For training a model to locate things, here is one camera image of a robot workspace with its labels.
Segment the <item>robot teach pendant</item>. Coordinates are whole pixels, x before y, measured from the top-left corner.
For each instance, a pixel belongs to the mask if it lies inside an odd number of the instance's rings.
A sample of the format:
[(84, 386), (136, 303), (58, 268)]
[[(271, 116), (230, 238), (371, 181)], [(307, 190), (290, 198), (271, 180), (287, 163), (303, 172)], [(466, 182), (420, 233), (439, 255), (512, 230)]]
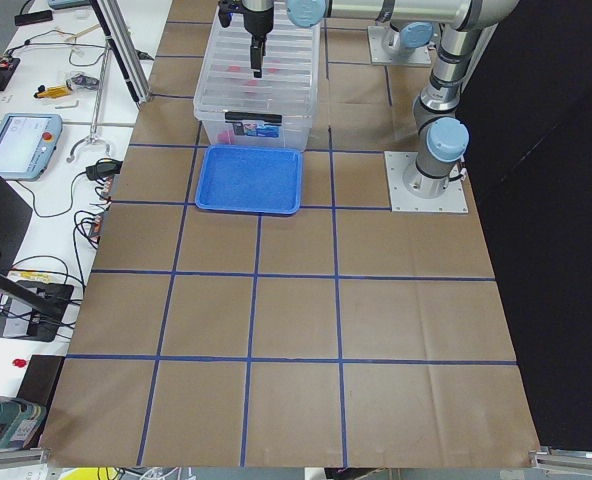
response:
[(0, 123), (0, 176), (35, 181), (47, 169), (62, 133), (58, 114), (8, 113)]

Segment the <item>red block near box corner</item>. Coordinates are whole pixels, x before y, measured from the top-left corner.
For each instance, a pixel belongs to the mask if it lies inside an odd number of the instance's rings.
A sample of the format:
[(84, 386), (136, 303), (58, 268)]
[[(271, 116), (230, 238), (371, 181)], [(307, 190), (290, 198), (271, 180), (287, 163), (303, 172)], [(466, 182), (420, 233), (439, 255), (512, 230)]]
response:
[(217, 143), (218, 144), (233, 144), (234, 143), (234, 136), (231, 131), (222, 131), (217, 135)]

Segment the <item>aluminium frame post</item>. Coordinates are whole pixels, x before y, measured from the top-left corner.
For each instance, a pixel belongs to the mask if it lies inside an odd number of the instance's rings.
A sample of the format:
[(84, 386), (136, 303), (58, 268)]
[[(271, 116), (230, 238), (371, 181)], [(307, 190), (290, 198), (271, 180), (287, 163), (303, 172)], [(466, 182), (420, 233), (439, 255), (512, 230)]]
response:
[(150, 100), (150, 88), (137, 50), (115, 0), (90, 0), (105, 39), (117, 59), (120, 72), (132, 100), (142, 105)]

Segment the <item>clear plastic storage box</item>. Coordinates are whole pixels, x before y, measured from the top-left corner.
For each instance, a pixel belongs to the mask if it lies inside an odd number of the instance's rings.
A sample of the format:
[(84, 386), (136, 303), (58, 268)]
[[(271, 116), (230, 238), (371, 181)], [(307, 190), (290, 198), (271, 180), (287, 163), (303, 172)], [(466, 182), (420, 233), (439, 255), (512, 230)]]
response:
[(194, 116), (212, 144), (304, 150), (317, 111), (320, 28), (277, 18), (262, 76), (249, 62), (251, 36), (238, 17), (215, 20), (193, 98)]

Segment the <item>blue plastic tray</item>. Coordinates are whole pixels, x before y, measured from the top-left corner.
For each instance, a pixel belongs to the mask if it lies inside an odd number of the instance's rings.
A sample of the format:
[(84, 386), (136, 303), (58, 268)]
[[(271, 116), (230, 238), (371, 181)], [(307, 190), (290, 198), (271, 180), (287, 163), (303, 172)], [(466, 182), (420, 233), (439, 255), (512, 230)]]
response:
[(212, 145), (195, 204), (204, 210), (292, 215), (301, 206), (303, 155), (288, 148)]

